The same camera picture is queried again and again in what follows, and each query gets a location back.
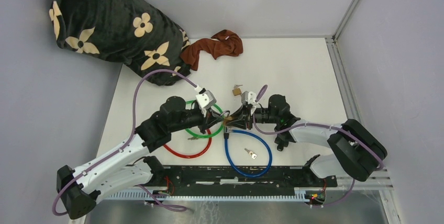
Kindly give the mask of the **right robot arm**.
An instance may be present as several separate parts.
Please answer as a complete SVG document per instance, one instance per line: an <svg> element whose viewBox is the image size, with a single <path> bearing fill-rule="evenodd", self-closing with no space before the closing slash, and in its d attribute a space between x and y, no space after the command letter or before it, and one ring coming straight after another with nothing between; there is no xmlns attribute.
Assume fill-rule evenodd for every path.
<svg viewBox="0 0 444 224"><path fill-rule="evenodd" d="M260 124L273 124L273 131L266 132ZM323 178L348 175L364 182L370 175L384 168L386 148L357 120L327 125L296 117L285 96L269 97L268 105L261 106L254 98L244 98L241 107L224 120L230 128L256 129L262 134L275 136L278 151L290 143L308 143L329 148L329 155L318 155L308 161L308 169L302 172L306 185L316 186Z"/></svg>

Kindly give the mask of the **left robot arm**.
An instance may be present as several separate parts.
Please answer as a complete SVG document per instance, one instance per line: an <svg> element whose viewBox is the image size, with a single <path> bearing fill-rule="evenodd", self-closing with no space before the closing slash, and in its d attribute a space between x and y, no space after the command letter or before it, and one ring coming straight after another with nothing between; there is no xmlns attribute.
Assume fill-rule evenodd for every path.
<svg viewBox="0 0 444 224"><path fill-rule="evenodd" d="M149 154L168 143L176 131L193 127L205 131L222 121L211 108L203 113L198 104L187 109L183 98L168 98L127 140L80 166L65 165L57 171L57 192L66 214L79 219L120 190L147 182L160 185L165 172Z"/></svg>

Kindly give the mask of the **green cable lock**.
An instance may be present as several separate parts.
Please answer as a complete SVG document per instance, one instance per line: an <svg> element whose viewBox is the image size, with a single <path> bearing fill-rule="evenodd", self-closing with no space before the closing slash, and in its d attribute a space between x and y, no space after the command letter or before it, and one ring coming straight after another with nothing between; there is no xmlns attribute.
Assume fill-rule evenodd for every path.
<svg viewBox="0 0 444 224"><path fill-rule="evenodd" d="M195 100L188 100L188 101L186 101L185 103L188 105L188 104L191 104L191 105L193 105L193 104L195 104ZM213 107L215 107L219 112L222 112L223 110L217 105L217 104L215 104ZM202 134L197 134L197 133L194 133L191 129L185 129L185 131L187 132L187 133L189 133L191 136L196 136L196 137L198 137L198 138L200 138L200 139L208 139L208 138L212 138L212 137L214 137L214 136L216 136L216 135L218 135L219 133L221 133L222 131L223 131L223 129L224 129L224 126L221 124L220 126L219 126L219 128L215 131L215 132L213 132L213 133L208 133L208 134L206 134L206 135L202 135Z"/></svg>

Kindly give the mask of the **blue cable lock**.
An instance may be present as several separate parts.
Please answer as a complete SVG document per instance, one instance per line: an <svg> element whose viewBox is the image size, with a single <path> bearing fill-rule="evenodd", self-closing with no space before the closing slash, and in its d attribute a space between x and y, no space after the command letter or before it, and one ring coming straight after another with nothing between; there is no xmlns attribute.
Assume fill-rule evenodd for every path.
<svg viewBox="0 0 444 224"><path fill-rule="evenodd" d="M268 163L267 163L266 167L265 167L263 170L261 170L261 171L258 172L258 173L255 173L255 174L251 174L251 173L247 173L247 172L242 171L241 169L239 169L239 168L234 164L234 162L232 161L232 158L231 158L231 156L230 156L230 153L229 153L229 143L228 143L228 141L229 141L230 133L236 133L236 134L241 134L241 135L246 135L246 136L253 137L253 138L255 138L256 140L260 141L260 142L264 145L264 147L266 148L266 150L267 150L267 152L268 152L268 157L269 157L269 159L268 159ZM258 177L262 177L262 176L264 176L264 175L270 170L270 168L271 168L271 166L272 166L272 161L273 161L273 154L272 154L272 151L271 151L270 146L269 146L269 145L263 140L263 138L259 137L257 134L252 133L252 132L248 132L248 131L245 131L245 130L231 130L231 129L229 129L229 128L224 128L223 136L224 136L224 150L225 150L225 156L226 156L226 158L227 158L227 160L228 160L230 166L231 166L231 167L232 167L232 168L233 168L238 174L240 174L240 175L242 175L242 176L244 176L244 177L247 177L247 178L258 178Z"/></svg>

